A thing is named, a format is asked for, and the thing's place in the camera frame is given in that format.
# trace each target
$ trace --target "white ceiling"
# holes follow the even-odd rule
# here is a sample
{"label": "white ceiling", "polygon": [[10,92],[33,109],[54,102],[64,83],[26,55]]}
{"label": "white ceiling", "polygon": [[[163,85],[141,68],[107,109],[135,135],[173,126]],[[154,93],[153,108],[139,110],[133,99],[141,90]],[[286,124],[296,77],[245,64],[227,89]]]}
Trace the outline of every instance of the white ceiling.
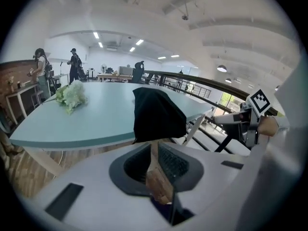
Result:
{"label": "white ceiling", "polygon": [[[208,69],[199,66],[201,70],[209,71],[213,66],[224,64],[232,77],[272,89],[290,75],[300,57],[297,33],[273,0],[50,0],[48,5],[66,13],[70,13],[73,6],[80,6],[85,14],[99,9],[103,11],[107,6],[129,7],[135,9],[135,13],[140,13],[140,9],[147,11],[157,19],[165,20],[174,30],[185,31],[181,49],[184,49],[187,35],[195,40],[196,45],[201,45],[199,51],[191,47],[192,52],[189,52],[190,48],[185,48],[190,57],[186,58],[188,61],[200,64],[197,58],[202,52],[209,56],[213,64],[209,64]],[[184,21],[182,16],[187,13],[189,19]],[[112,16],[118,23],[118,15]],[[131,22],[123,18],[122,23],[130,26]],[[151,21],[151,24],[155,26],[156,21]],[[150,38],[151,29],[147,30],[144,35]],[[132,39],[122,35],[101,33],[102,43],[117,45],[120,51],[129,51],[139,40],[137,35]],[[163,36],[167,41],[172,40],[168,35]],[[84,32],[79,37],[89,47],[98,47],[92,33]],[[156,60],[161,55],[176,54],[172,52],[172,42],[167,45],[158,42],[160,46],[157,46],[146,37],[143,39],[145,42],[136,47],[136,54]]]}

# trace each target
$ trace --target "metal railing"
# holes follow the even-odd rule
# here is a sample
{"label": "metal railing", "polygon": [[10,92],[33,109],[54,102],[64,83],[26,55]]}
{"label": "metal railing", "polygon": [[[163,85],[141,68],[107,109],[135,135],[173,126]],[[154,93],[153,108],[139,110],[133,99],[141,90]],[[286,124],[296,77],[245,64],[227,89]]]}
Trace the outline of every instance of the metal railing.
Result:
{"label": "metal railing", "polygon": [[[234,112],[233,110],[229,109],[228,107],[225,107],[221,104],[216,104],[210,100],[208,100],[207,98],[210,95],[211,90],[206,89],[204,87],[198,86],[195,83],[191,83],[192,82],[197,82],[203,85],[207,85],[213,88],[217,88],[218,90],[224,91],[226,93],[229,93],[235,97],[238,97],[240,99],[245,100],[246,97],[248,96],[248,93],[244,93],[243,91],[240,91],[238,89],[235,89],[233,87],[227,86],[225,84],[222,83],[218,83],[216,81],[212,81],[212,80],[207,80],[207,79],[203,79],[200,77],[192,77],[192,76],[188,76],[188,75],[184,75],[184,74],[175,74],[175,73],[168,73],[168,72],[156,72],[156,71],[145,71],[145,73],[148,73],[148,77],[142,77],[143,78],[143,83],[145,84],[150,84],[153,83],[155,85],[159,85],[159,86],[164,86],[167,87],[169,89],[172,89],[176,92],[183,92],[186,94],[189,94],[190,96],[196,97],[202,101],[205,101],[206,103],[209,103],[210,105],[219,108],[225,112],[228,113],[232,113]],[[268,115],[277,115],[277,111],[274,110],[273,108],[271,108],[268,111]],[[207,117],[205,116],[205,120],[207,122],[207,125],[209,125],[209,123],[213,123],[213,119],[212,117]],[[220,129],[222,129],[223,131],[223,127],[220,125],[215,125],[217,127],[219,127]],[[208,138],[210,138],[212,141],[214,141],[218,146],[221,145],[221,143],[211,134],[209,134],[207,131],[205,131],[201,126],[198,128],[199,131],[201,131],[203,134],[205,134]],[[204,150],[209,151],[209,149],[204,146],[204,144],[202,144],[196,137],[192,137],[192,139]],[[229,154],[233,154],[233,152],[231,152],[228,148],[224,148],[224,151],[226,151]]]}

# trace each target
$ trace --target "ceiling light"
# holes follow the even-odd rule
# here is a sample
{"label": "ceiling light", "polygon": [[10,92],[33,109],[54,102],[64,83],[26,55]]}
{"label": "ceiling light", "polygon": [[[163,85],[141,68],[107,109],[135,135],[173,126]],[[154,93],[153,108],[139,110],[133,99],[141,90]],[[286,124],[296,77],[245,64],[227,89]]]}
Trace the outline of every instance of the ceiling light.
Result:
{"label": "ceiling light", "polygon": [[143,40],[140,39],[140,40],[136,43],[136,45],[141,45],[142,43],[143,43]]}
{"label": "ceiling light", "polygon": [[240,81],[239,79],[234,79],[234,81],[235,81],[236,83],[241,84],[241,81]]}
{"label": "ceiling light", "polygon": [[217,68],[217,70],[220,71],[220,72],[224,72],[224,73],[227,72],[227,68],[226,68],[226,66],[224,66],[224,65],[219,65],[218,68]]}

